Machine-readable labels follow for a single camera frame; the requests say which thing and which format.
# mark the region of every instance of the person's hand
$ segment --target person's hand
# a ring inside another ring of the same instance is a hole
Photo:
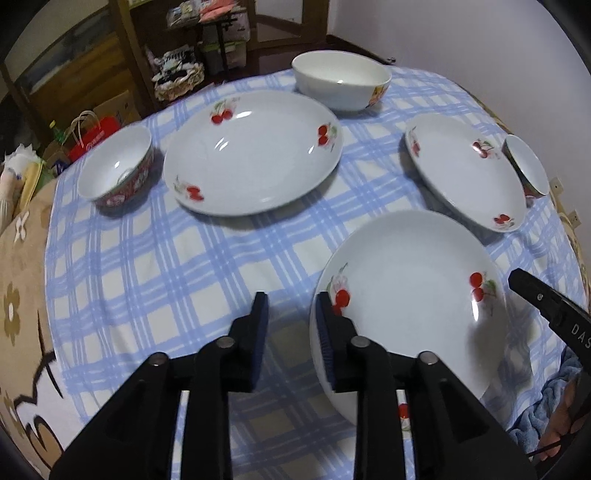
[[[538,443],[538,449],[550,445],[551,443],[558,442],[562,435],[566,435],[568,432],[574,433],[579,430],[585,421],[585,417],[578,419],[574,424],[571,424],[569,407],[573,404],[574,394],[577,388],[577,381],[572,380],[566,385],[560,404],[556,407],[556,410],[550,417],[548,426],[540,442]],[[560,451],[560,445],[550,450],[546,450],[539,455],[540,460],[546,460],[548,457],[553,457]]]

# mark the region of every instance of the cherry pattern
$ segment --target cherry pattern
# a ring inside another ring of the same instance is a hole
[[[480,138],[472,144],[472,148],[480,155],[481,158],[500,158],[501,156],[496,151],[494,145],[488,140],[482,140]]]
[[[335,315],[342,315],[343,309],[348,307],[349,302],[351,301],[347,277],[343,275],[343,270],[345,270],[347,265],[348,263],[343,265],[339,269],[339,272],[330,278],[330,281],[326,286],[326,291],[329,293]]]
[[[335,140],[338,135],[338,131],[331,123],[324,124],[318,127],[318,146],[328,148],[333,151],[335,147]]]
[[[470,275],[469,282],[472,287],[472,298],[477,303],[482,302],[485,296],[496,298],[496,282],[491,278],[487,279],[486,272],[474,272]]]
[[[240,100],[239,97],[226,98],[225,100],[220,100],[215,105],[213,105],[213,110],[210,113],[212,123],[219,125],[224,120],[230,120],[234,116],[234,111],[236,110],[236,104],[238,100]]]
[[[421,151],[421,145],[418,143],[418,138],[415,130],[417,127],[413,127],[411,131],[408,133],[408,137],[410,139],[410,149],[413,152],[415,157],[419,156],[419,152]]]
[[[202,202],[205,200],[199,187],[179,180],[178,175],[176,181],[174,182],[174,190],[177,193],[183,195],[185,198],[188,198],[194,202]]]
[[[508,230],[515,225],[515,219],[511,218],[506,213],[501,213],[499,216],[493,218],[495,228],[497,230]]]

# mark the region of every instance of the metal pin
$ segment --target metal pin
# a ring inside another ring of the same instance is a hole
[[[216,341],[216,345],[220,348],[230,348],[236,343],[232,337],[224,336],[220,337]]]
[[[365,348],[369,346],[370,341],[369,338],[362,337],[361,335],[355,335],[351,339],[351,345],[356,346],[357,348]]]
[[[421,359],[421,362],[427,365],[436,364],[439,361],[439,357],[429,351],[422,352],[418,357]]]
[[[164,365],[167,361],[168,361],[168,355],[166,355],[166,353],[162,353],[162,352],[152,353],[152,355],[150,355],[148,357],[148,363],[150,365],[155,366],[155,367],[159,367],[160,365]]]

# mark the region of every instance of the table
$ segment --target table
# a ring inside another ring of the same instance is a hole
[[[59,179],[46,251],[48,317],[63,379],[83,423],[152,352],[180,356],[227,332],[269,294],[261,379],[232,395],[231,436],[240,479],[350,478],[353,427],[328,402],[310,358],[312,294],[332,252],[384,212],[430,208],[466,224],[504,279],[511,317],[506,353],[482,401],[505,427],[541,398],[564,344],[540,315],[511,294],[521,267],[584,305],[578,264],[550,199],[536,200],[522,228],[485,232],[449,212],[427,190],[405,151],[405,122],[424,112],[452,115],[501,143],[504,134],[460,87],[434,73],[393,67],[381,103],[341,117],[345,146],[336,171],[300,200],[235,219],[181,208],[159,172],[133,205],[101,214],[76,192],[82,162]],[[195,112],[226,95],[294,89],[291,71],[197,93],[147,118],[165,152]],[[174,457],[178,469],[178,455]]]

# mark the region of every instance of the brown fabric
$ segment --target brown fabric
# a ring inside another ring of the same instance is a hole
[[[20,403],[36,404],[39,376],[55,360],[47,320],[44,271],[55,189],[54,180],[0,237],[0,419],[20,451],[44,477],[48,477],[62,448],[40,416],[25,429],[16,407]],[[27,212],[17,236],[17,222]]]

